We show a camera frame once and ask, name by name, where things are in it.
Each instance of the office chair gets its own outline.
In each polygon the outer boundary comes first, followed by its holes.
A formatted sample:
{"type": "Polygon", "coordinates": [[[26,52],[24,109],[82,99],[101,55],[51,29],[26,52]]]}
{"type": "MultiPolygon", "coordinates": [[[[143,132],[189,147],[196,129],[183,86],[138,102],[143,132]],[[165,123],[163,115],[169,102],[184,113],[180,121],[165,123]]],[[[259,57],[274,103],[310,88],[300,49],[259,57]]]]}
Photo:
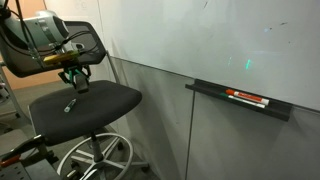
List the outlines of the office chair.
{"type": "MultiPolygon", "coordinates": [[[[99,64],[106,55],[110,60],[108,52],[103,47],[97,33],[89,23],[66,21],[65,24],[70,35],[80,31],[90,31],[89,34],[78,36],[72,40],[74,43],[83,44],[86,49],[91,48],[90,53],[78,57],[79,64],[99,64]]],[[[8,69],[18,77],[26,77],[63,68],[60,64],[41,67],[30,56],[17,53],[6,45],[3,38],[0,38],[0,50],[8,69]]],[[[101,80],[90,82],[89,91],[86,93],[79,94],[73,87],[70,87],[40,97],[29,105],[29,111],[35,133],[45,138],[46,146],[53,146],[77,137],[90,135],[89,138],[76,145],[66,154],[57,169],[58,174],[61,173],[62,167],[68,157],[70,157],[73,152],[76,152],[87,158],[72,156],[71,158],[73,158],[73,160],[91,164],[85,171],[82,179],[90,179],[92,177],[91,175],[97,174],[99,174],[101,179],[104,179],[106,166],[114,166],[122,169],[116,177],[116,179],[120,179],[130,165],[147,168],[148,163],[132,162],[133,147],[125,137],[115,133],[97,135],[94,132],[131,111],[139,104],[141,99],[142,95],[137,90],[110,81],[101,80]],[[74,99],[76,99],[74,106],[69,112],[64,112],[66,106],[74,99]],[[113,136],[115,138],[106,149],[101,150],[98,138],[104,136],[113,136]],[[92,154],[78,149],[86,142],[90,142],[92,154]],[[128,162],[112,162],[107,159],[119,142],[126,142],[128,144],[130,149],[128,162]]]]}

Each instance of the red marker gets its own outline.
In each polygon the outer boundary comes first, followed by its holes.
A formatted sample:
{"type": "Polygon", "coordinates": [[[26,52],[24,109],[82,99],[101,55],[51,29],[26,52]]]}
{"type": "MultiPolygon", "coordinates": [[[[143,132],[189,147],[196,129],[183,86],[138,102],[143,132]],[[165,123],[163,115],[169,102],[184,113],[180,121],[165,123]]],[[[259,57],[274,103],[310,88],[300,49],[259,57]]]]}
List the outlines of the red marker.
{"type": "Polygon", "coordinates": [[[242,93],[242,92],[234,91],[232,89],[227,89],[226,93],[229,94],[229,95],[233,95],[233,96],[241,97],[243,99],[254,101],[254,102],[257,102],[257,103],[261,103],[261,104],[265,104],[265,105],[269,104],[269,100],[268,99],[264,99],[264,98],[253,96],[253,95],[250,95],[250,94],[245,94],[245,93],[242,93]]]}

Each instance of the black chair seat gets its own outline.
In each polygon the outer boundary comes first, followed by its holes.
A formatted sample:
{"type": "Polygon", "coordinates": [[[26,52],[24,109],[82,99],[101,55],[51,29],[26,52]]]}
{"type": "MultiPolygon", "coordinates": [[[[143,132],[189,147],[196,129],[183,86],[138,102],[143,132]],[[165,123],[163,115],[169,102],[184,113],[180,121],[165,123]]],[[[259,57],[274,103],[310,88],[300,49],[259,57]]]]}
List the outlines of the black chair seat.
{"type": "Polygon", "coordinates": [[[36,134],[55,145],[89,134],[132,110],[142,99],[139,91],[110,81],[90,83],[89,92],[78,94],[73,87],[53,92],[35,100],[30,114],[36,134]],[[73,99],[70,112],[65,107],[73,99]]]}

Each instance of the chair base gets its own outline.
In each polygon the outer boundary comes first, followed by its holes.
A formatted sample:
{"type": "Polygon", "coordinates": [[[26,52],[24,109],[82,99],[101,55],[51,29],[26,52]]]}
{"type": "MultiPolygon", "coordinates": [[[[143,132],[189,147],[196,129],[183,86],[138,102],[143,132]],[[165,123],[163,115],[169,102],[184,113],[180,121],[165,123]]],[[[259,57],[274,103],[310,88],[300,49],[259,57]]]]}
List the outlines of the chair base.
{"type": "Polygon", "coordinates": [[[65,157],[62,159],[61,163],[59,164],[57,169],[57,173],[59,175],[61,174],[63,165],[65,164],[66,160],[70,156],[73,161],[89,164],[89,168],[84,172],[84,175],[81,177],[82,180],[94,179],[97,176],[99,176],[101,180],[106,179],[105,173],[106,173],[106,167],[108,166],[109,167],[114,166],[116,168],[121,169],[121,172],[116,176],[115,179],[121,179],[125,175],[125,173],[128,171],[130,166],[141,167],[141,168],[149,167],[149,164],[147,162],[132,162],[133,146],[131,142],[127,138],[116,133],[98,134],[96,136],[87,138],[82,142],[80,142],[79,144],[77,144],[65,155],[65,157]],[[107,137],[107,136],[111,136],[115,138],[103,151],[101,151],[100,144],[95,138],[107,137]],[[129,157],[127,162],[113,162],[111,160],[108,160],[108,158],[112,155],[115,148],[118,147],[118,144],[120,143],[121,139],[123,140],[123,142],[126,142],[129,147],[129,157]],[[91,142],[91,145],[92,145],[91,150],[93,151],[93,154],[84,152],[79,149],[80,146],[82,146],[83,144],[89,141],[91,142]],[[86,158],[80,157],[80,156],[74,156],[74,155],[71,156],[72,153],[78,153],[82,156],[85,156],[86,158]]]}

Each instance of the gray wall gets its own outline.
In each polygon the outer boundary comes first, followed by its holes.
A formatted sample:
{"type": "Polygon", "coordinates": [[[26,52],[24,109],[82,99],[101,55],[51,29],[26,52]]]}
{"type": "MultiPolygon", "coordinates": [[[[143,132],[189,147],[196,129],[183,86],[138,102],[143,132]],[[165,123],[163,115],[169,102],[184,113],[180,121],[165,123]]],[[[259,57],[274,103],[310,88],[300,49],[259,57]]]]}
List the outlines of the gray wall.
{"type": "MultiPolygon", "coordinates": [[[[121,83],[143,100],[112,124],[168,180],[185,179],[193,79],[116,59],[121,83]]],[[[105,61],[93,79],[111,78],[105,61]]],[[[196,93],[187,178],[320,179],[320,114],[294,108],[284,122],[196,93]]]]}
{"type": "Polygon", "coordinates": [[[196,93],[188,179],[320,179],[320,114],[284,122],[196,93]]]}

